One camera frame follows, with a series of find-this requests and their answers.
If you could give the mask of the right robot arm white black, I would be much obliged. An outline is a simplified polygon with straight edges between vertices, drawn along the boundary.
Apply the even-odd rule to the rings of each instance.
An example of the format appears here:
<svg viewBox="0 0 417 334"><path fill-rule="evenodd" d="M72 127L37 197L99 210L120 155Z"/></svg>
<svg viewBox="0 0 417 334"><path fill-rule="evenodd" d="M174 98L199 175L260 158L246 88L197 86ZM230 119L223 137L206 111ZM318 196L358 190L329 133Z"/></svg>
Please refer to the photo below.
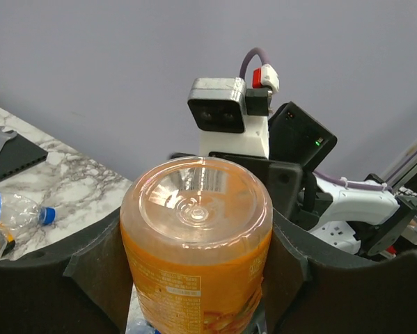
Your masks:
<svg viewBox="0 0 417 334"><path fill-rule="evenodd" d="M262 103L192 98L203 156L234 161L266 186L274 211L352 255L393 257L392 245L415 215L382 180L335 180L317 171L337 138L293 102L272 117Z"/></svg>

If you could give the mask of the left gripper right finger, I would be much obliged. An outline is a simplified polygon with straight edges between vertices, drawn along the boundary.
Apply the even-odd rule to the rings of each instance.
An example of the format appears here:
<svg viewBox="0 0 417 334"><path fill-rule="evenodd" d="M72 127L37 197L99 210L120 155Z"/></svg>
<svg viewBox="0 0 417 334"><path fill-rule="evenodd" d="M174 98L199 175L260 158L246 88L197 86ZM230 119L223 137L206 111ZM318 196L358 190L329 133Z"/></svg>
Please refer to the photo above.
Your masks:
<svg viewBox="0 0 417 334"><path fill-rule="evenodd" d="M274 212L264 277L269 333L417 333L417 251L373 262Z"/></svg>

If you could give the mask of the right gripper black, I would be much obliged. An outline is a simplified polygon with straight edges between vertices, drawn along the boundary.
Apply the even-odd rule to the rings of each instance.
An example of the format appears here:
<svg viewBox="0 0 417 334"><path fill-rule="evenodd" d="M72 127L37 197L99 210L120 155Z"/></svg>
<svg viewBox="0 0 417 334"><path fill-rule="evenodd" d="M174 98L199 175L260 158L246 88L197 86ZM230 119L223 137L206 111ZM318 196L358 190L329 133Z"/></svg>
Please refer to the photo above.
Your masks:
<svg viewBox="0 0 417 334"><path fill-rule="evenodd" d="M216 157L235 162L251 171L267 188L276 212L291 219L298 210L298 195L304 193L304 210L315 206L313 171L330 153L337 138L294 102L281 105L269 115L269 157L251 157L216 152Z"/></svg>

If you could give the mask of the pepsi bottle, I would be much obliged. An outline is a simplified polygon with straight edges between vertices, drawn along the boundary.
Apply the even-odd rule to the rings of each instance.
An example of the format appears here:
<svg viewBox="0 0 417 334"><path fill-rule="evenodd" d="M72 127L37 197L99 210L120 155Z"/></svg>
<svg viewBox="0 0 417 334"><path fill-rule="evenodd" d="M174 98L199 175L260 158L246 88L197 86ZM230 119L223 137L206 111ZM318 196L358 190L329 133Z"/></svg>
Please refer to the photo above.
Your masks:
<svg viewBox="0 0 417 334"><path fill-rule="evenodd" d="M50 225L56 218L56 210L15 193L0 191L0 226L12 236L23 234L30 228Z"/></svg>

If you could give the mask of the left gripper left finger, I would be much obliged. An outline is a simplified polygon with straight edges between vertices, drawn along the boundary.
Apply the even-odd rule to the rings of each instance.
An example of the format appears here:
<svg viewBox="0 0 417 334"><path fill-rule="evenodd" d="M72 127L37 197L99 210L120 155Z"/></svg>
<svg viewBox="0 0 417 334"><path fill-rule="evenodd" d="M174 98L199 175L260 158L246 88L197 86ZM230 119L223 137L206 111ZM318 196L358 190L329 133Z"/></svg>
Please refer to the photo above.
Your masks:
<svg viewBox="0 0 417 334"><path fill-rule="evenodd" d="M0 261L0 333L124 333L132 276L119 211Z"/></svg>

